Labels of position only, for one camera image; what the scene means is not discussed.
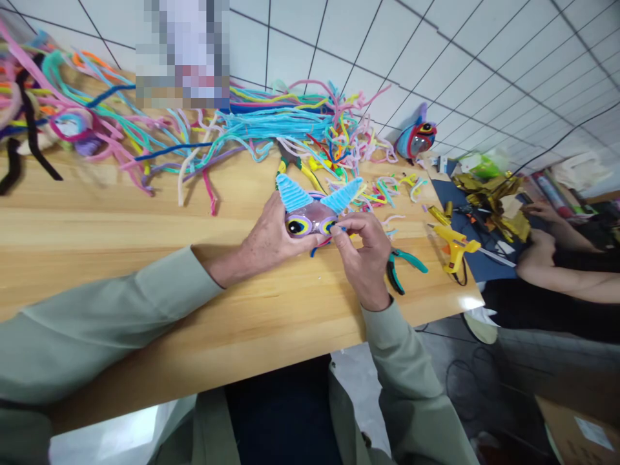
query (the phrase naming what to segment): dark blue mat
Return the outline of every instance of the dark blue mat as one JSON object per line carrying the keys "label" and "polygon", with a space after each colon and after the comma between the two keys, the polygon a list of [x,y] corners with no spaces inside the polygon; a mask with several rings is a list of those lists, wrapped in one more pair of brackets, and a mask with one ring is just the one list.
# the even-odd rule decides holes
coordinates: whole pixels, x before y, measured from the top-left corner
{"label": "dark blue mat", "polygon": [[[448,172],[451,173],[455,166],[456,161],[449,161]],[[439,201],[443,206],[445,206],[446,203],[450,200],[452,201],[452,204],[454,204],[455,210],[457,209],[457,207],[467,205],[466,193],[456,187],[453,182],[437,180],[433,180],[432,182],[433,187],[437,192],[437,196],[439,197]],[[452,214],[452,229],[462,234],[465,234],[467,236],[467,239],[477,240],[482,244],[484,244],[484,242],[488,240],[487,236],[483,236],[482,238],[480,237],[476,229],[474,229],[474,227],[471,225],[470,219],[463,214],[459,214],[456,212]],[[503,237],[500,234],[493,232],[492,235],[496,240],[503,240]],[[511,253],[508,256],[508,259],[511,262],[516,263],[517,257],[524,250],[525,246],[519,241],[511,243],[510,246],[515,249],[515,252]],[[490,242],[486,248],[489,251],[494,252],[492,242]],[[495,260],[481,252],[468,253],[465,256],[465,259],[470,266],[471,272],[473,273],[473,277],[476,282],[517,277],[517,273],[515,272],[514,268],[497,263]]]}

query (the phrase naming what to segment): wooden table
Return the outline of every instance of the wooden table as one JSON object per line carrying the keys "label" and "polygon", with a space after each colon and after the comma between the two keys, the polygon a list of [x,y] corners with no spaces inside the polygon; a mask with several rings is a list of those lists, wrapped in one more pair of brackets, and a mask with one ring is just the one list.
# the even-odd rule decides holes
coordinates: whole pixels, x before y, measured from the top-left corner
{"label": "wooden table", "polygon": [[[55,182],[30,158],[25,178],[0,198],[0,321],[20,307],[71,287],[136,271],[190,243],[212,245],[212,254],[238,245],[273,192],[279,155],[254,163],[241,152],[211,171],[222,202],[215,218],[202,181],[189,183],[186,206],[178,206],[176,176],[153,181],[149,198],[114,162],[91,164],[60,149],[46,152],[64,177]],[[0,158],[6,172],[6,157]],[[311,188],[298,170],[291,176]],[[367,163],[366,180],[424,171],[405,163]],[[395,247],[429,268],[422,274],[396,260],[406,290],[396,295],[411,325],[420,325],[482,305],[470,280],[457,285],[443,270],[440,239],[430,240],[432,222],[420,203],[440,207],[429,183],[420,203],[395,198],[397,208],[377,209],[397,228]],[[281,268],[237,285],[181,321],[148,348],[104,371],[52,410],[56,432],[68,431],[175,398],[259,375],[364,341],[358,302],[330,245],[314,258],[300,256]]]}

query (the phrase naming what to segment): pliers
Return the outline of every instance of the pliers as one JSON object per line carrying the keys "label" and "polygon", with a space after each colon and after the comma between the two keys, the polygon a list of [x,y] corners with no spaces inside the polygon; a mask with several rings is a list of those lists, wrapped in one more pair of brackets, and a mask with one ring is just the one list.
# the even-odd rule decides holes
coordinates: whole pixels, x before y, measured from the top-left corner
{"label": "pliers", "polygon": [[299,171],[301,171],[304,174],[304,176],[306,176],[306,178],[310,180],[315,190],[327,195],[327,193],[323,189],[323,186],[321,186],[321,183],[318,181],[318,178],[315,176],[315,174],[312,172],[310,168],[308,168],[306,165],[302,163],[301,158],[293,155],[287,149],[285,149],[284,146],[282,145],[282,142],[280,141],[278,141],[278,148],[280,149],[280,166],[278,167],[278,174],[286,173],[286,168],[288,168],[289,164],[293,164],[299,169]]}
{"label": "pliers", "polygon": [[400,249],[395,249],[394,247],[392,247],[392,252],[389,254],[389,260],[387,261],[388,263],[386,266],[387,279],[389,280],[389,283],[392,285],[392,287],[398,294],[405,295],[405,290],[400,285],[398,276],[396,274],[396,267],[394,264],[395,257],[404,258],[405,260],[409,262],[409,264],[416,267],[418,270],[422,271],[423,273],[428,273],[428,268],[424,266],[424,264],[420,260],[415,258],[413,255],[407,252],[403,252]]}

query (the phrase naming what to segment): teal pliers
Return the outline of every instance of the teal pliers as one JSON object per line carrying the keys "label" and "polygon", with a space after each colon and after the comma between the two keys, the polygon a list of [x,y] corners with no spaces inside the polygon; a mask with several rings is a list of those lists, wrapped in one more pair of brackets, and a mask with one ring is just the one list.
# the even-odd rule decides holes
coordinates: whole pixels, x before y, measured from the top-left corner
{"label": "teal pliers", "polygon": [[415,258],[413,255],[407,252],[403,252],[400,249],[395,249],[394,247],[392,247],[392,252],[389,254],[389,260],[387,261],[388,262],[387,263],[388,264],[387,265],[387,279],[389,280],[389,283],[392,285],[392,287],[398,294],[405,295],[405,290],[400,285],[398,276],[396,274],[396,267],[394,265],[395,257],[404,258],[412,266],[416,267],[418,270],[422,271],[423,273],[428,273],[428,268],[424,266],[424,264],[420,260]]}

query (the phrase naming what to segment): cardboard box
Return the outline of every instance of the cardboard box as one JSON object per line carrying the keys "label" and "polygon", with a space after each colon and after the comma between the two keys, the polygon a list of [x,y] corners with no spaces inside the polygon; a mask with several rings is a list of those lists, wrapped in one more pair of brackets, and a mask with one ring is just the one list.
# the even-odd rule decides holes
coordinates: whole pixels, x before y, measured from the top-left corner
{"label": "cardboard box", "polygon": [[620,408],[615,375],[559,375],[536,395],[564,465],[620,465]]}
{"label": "cardboard box", "polygon": [[620,464],[620,431],[589,415],[536,396],[564,465]]}

